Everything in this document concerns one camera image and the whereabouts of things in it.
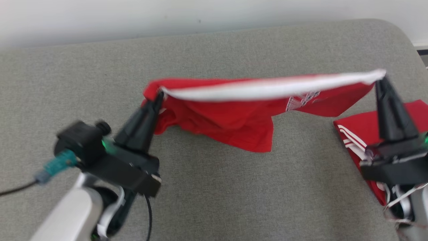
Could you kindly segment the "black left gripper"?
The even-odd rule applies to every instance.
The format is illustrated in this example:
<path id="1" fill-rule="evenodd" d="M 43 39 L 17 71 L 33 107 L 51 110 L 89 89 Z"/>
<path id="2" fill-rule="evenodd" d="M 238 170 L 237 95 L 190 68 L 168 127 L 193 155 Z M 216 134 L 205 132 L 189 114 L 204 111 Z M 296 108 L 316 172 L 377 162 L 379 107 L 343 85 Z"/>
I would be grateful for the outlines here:
<path id="1" fill-rule="evenodd" d="M 106 154 L 84 166 L 84 172 L 135 193 L 156 197 L 162 185 L 159 159 L 147 153 L 163 101 L 162 91 L 156 94 L 155 100 L 146 100 L 117 133 L 115 143 L 103 139 Z"/>

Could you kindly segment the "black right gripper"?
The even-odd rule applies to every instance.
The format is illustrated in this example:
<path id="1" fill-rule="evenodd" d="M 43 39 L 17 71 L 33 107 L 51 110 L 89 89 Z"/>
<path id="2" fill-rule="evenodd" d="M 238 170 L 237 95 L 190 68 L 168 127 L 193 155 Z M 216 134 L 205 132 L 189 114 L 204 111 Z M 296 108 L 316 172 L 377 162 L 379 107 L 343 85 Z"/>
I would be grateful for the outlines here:
<path id="1" fill-rule="evenodd" d="M 380 142 L 367 146 L 359 168 L 365 180 L 388 185 L 427 182 L 427 134 L 419 133 L 387 76 L 376 81 Z"/>

